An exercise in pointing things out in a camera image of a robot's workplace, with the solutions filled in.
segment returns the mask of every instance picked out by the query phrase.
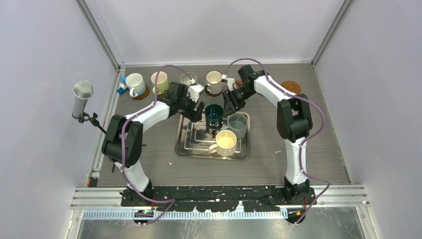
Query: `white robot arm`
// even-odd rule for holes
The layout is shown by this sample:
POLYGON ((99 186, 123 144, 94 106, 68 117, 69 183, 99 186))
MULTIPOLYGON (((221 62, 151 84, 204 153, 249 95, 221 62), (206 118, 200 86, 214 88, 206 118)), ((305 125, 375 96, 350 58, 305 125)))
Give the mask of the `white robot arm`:
POLYGON ((226 117, 243 108, 245 100, 255 93, 263 95, 277 108, 277 130, 284 139, 287 152, 285 196, 288 201, 295 201, 295 197, 302 197, 309 193, 310 188, 308 177, 303 173, 306 172, 306 143, 302 145, 302 155, 299 157, 300 145, 312 129, 309 105, 280 92, 274 85, 279 88, 281 86, 271 76, 267 79, 264 71, 254 72, 252 67, 247 65, 243 66, 238 73, 243 82, 243 85, 238 88, 235 88, 233 78, 223 75, 228 85, 228 90, 223 93, 223 116, 226 117), (292 110, 296 111, 297 115, 293 115, 292 110))
POLYGON ((128 189, 123 192, 126 197, 135 197, 136 193, 131 190, 137 190, 145 196, 152 196, 152 184, 145 175, 139 157, 142 152, 142 135, 156 123, 175 115, 182 114, 192 122, 202 119, 202 110, 205 106, 200 102, 198 108, 195 106, 199 95, 204 91, 202 85, 194 85, 189 88, 186 85, 172 82, 166 96, 155 103, 151 103, 146 108, 126 116, 114 115, 107 129, 105 140, 102 146, 102 152, 108 156, 114 164, 122 167, 121 156, 121 129, 124 122, 136 115, 135 118, 126 127, 126 157, 125 157, 125 175, 131 182, 127 185, 128 189))

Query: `white mug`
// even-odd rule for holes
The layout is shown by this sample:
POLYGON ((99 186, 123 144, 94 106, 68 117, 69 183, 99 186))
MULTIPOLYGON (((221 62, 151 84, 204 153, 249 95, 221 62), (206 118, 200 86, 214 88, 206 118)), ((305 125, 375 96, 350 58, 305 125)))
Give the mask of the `white mug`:
POLYGON ((126 77, 126 85, 130 88, 130 97, 138 97, 142 95, 146 90, 145 82, 141 74, 138 73, 128 75, 126 77))
POLYGON ((223 157, 232 156, 236 150, 237 138, 230 130, 222 130, 215 137, 215 144, 208 148, 208 153, 217 153, 223 157))
POLYGON ((218 96, 223 91, 223 80, 222 73, 219 71, 210 71, 205 75, 207 86, 206 91, 212 96, 218 96))
MULTIPOLYGON (((152 74, 151 81, 154 88, 152 89, 152 93, 155 94, 155 77, 157 76, 157 72, 152 74)), ((157 79, 157 88, 158 88, 158 95, 164 94, 165 91, 169 90, 169 80, 167 79, 167 74, 165 72, 160 71, 160 74, 158 74, 157 79)))

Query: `microphone stand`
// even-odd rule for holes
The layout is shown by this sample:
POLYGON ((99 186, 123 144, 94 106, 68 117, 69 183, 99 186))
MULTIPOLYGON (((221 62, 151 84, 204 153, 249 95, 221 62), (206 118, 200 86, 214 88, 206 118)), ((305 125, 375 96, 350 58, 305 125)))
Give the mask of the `microphone stand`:
POLYGON ((90 121, 93 126, 98 127, 104 134, 107 133, 107 131, 103 127, 101 127, 100 122, 97 120, 98 115, 96 113, 93 113, 92 117, 85 112, 83 112, 80 117, 75 117, 73 115, 72 117, 74 119, 77 119, 79 123, 90 121))

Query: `table surface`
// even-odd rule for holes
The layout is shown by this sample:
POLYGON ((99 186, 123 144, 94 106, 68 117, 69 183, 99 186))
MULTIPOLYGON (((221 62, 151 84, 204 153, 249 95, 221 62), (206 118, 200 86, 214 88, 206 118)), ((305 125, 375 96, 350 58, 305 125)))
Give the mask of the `table surface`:
MULTIPOLYGON (((198 83, 205 85, 205 74, 211 70, 224 72, 225 65, 184 66, 183 69, 197 75, 198 83)), ((258 65, 252 65, 255 71, 258 65)), ((297 82, 302 93, 315 102, 327 115, 325 103, 316 75, 310 64, 269 64, 266 65, 272 78, 281 84, 284 81, 297 82)), ((140 73, 145 83, 152 88, 151 75, 160 67, 127 68, 126 75, 140 73)), ((228 72, 230 77, 239 79, 234 65, 228 72)), ((179 82, 182 72, 167 68, 164 70, 170 81, 179 82)), ((152 92, 147 98, 137 101, 128 92, 119 96, 116 114, 126 115, 137 112, 149 105, 152 92)), ((217 103, 223 106, 223 97, 210 97, 202 94, 201 101, 206 104, 217 103)), ((251 152, 246 161, 229 161, 205 158, 180 157, 175 153, 176 134, 180 115, 161 121, 143 135, 141 165, 145 174, 156 186, 208 186, 208 185, 280 185, 284 184, 287 170, 286 147, 276 127, 277 110, 267 99, 258 94, 246 101, 247 112, 251 118, 251 152)), ((321 117, 311 107, 314 127, 311 133, 321 125, 321 117)), ((112 163, 104 159, 98 186, 124 186, 125 182, 118 170, 111 172, 112 163)), ((331 122, 327 117, 325 129, 308 142, 308 173, 329 180, 332 184, 348 184, 348 178, 337 146, 331 122)), ((311 180, 311 184, 322 184, 311 180)))

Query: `microphone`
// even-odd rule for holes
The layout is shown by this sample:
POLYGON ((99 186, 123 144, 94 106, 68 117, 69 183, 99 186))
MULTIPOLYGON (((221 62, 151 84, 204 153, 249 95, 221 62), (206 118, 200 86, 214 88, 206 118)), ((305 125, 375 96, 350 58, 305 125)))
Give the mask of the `microphone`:
POLYGON ((72 110, 73 118, 80 119, 84 116, 85 106, 93 93, 94 89, 89 81, 80 81, 75 85, 73 88, 73 94, 75 94, 72 110))

